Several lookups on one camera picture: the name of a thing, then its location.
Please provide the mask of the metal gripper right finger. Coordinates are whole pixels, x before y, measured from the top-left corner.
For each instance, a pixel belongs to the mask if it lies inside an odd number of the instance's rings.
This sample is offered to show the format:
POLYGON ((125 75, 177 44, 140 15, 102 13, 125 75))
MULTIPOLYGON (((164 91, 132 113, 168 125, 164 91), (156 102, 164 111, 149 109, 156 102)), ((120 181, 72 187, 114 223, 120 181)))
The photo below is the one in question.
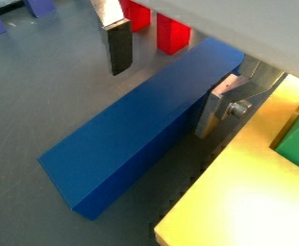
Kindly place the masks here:
POLYGON ((265 92, 284 78, 284 72, 244 55, 237 68, 213 86, 201 111, 195 134, 203 138, 228 115, 241 119, 249 108, 248 98, 265 92))

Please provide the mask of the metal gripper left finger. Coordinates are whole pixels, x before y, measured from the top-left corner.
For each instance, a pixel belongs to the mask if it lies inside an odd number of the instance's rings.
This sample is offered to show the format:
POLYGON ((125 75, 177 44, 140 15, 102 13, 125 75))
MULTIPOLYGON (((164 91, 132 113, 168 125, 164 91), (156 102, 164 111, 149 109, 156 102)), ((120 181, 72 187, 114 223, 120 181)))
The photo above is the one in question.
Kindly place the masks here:
POLYGON ((121 73, 132 63, 131 21, 124 17, 118 0, 89 0, 101 25, 110 72, 121 73))

